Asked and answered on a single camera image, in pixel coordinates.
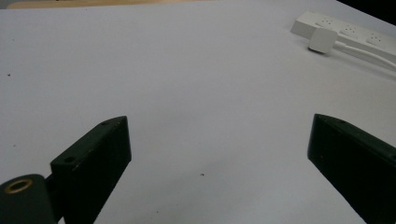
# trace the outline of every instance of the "screw hole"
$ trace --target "screw hole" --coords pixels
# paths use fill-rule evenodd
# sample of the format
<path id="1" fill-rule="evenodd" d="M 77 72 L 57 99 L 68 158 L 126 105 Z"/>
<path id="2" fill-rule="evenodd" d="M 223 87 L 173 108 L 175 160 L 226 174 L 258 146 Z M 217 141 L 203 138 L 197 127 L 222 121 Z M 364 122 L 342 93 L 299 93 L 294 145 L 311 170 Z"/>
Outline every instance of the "screw hole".
<path id="1" fill-rule="evenodd" d="M 21 192 L 27 188 L 29 188 L 33 184 L 32 179 L 22 179 L 22 180 L 17 180 L 11 184 L 9 184 L 4 192 L 7 194 L 13 194 L 13 193 L 18 193 Z"/>
<path id="2" fill-rule="evenodd" d="M 72 162 L 75 161 L 76 158 L 75 157 L 67 157 L 66 159 L 64 159 L 65 162 Z"/>

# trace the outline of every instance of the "white cable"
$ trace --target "white cable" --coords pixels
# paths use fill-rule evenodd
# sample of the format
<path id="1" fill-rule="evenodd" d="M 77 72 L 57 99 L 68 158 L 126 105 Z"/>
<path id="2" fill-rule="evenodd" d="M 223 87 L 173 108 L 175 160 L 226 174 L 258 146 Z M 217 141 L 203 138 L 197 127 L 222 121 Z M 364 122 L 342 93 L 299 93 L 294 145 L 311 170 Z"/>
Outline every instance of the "white cable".
<path id="1" fill-rule="evenodd" d="M 366 51 L 364 49 L 357 49 L 350 47 L 344 43 L 336 41 L 337 39 L 337 32 L 333 30 L 328 30 L 324 28 L 318 28 L 313 34 L 309 41 L 309 48 L 320 52 L 320 53 L 329 53 L 330 50 L 334 47 L 339 49 L 346 49 L 355 53 L 359 53 L 370 58 L 376 59 L 381 63 L 386 64 L 387 66 L 391 67 L 392 69 L 396 70 L 396 64 L 379 56 L 372 52 Z"/>
<path id="2" fill-rule="evenodd" d="M 389 60 L 387 60 L 387 59 L 385 59 L 385 58 L 383 58 L 381 56 L 373 54 L 372 52 L 366 51 L 364 49 L 353 48 L 353 47 L 350 47 L 350 46 L 348 46 L 348 45 L 346 45 L 344 43 L 341 43 L 339 41 L 335 41 L 334 47 L 335 48 L 339 48 L 339 49 L 350 50 L 350 51 L 353 51 L 353 52 L 356 52 L 356 53 L 359 53 L 359 54 L 362 54 L 362 55 L 369 56 L 371 58 L 379 60 L 381 63 L 384 63 L 384 64 L 392 67 L 393 69 L 396 69 L 396 64 L 395 63 L 393 63 L 393 62 L 391 62 L 391 61 L 389 61 Z"/>

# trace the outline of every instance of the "electrical outlet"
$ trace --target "electrical outlet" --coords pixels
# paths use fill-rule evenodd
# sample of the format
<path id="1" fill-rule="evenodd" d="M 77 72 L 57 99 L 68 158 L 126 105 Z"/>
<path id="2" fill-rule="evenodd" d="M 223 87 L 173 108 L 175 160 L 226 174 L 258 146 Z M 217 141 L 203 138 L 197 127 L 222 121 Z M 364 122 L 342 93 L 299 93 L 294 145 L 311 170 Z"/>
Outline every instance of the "electrical outlet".
<path id="1" fill-rule="evenodd" d="M 306 11 L 293 24 L 291 32 L 310 39 L 317 28 L 326 28 L 338 33 L 337 41 L 350 47 L 363 49 L 396 63 L 396 38 L 369 30 L 350 22 L 337 20 L 318 12 Z M 343 51 L 365 61 L 384 66 L 381 62 L 363 55 Z"/>

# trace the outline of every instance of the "white power strip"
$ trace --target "white power strip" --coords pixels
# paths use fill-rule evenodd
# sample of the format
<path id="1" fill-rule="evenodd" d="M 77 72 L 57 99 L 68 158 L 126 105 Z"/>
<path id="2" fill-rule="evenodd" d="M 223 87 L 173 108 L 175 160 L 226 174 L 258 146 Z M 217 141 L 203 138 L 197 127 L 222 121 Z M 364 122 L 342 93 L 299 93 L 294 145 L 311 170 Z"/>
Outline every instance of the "white power strip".
<path id="1" fill-rule="evenodd" d="M 291 32 L 309 39 L 319 27 L 337 32 L 337 41 L 339 42 L 345 43 L 350 47 L 372 52 L 373 54 L 396 63 L 396 38 L 359 27 L 349 22 L 340 21 L 317 12 L 306 11 L 295 21 L 291 28 Z M 344 53 L 348 53 L 377 65 L 385 66 L 381 62 L 365 57 L 364 55 L 349 51 L 344 51 Z"/>

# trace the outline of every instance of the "white table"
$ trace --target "white table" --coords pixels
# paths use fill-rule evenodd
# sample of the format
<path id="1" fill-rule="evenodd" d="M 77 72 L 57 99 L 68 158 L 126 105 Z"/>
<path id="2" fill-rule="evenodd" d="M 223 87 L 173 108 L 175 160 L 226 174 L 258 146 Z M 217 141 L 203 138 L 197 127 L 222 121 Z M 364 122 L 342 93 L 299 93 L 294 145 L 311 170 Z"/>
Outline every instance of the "white table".
<path id="1" fill-rule="evenodd" d="M 396 35 L 328 0 L 0 10 L 0 182 L 105 119 L 133 160 L 95 223 L 364 223 L 307 159 L 315 113 L 396 146 L 396 78 L 290 32 L 305 10 Z"/>

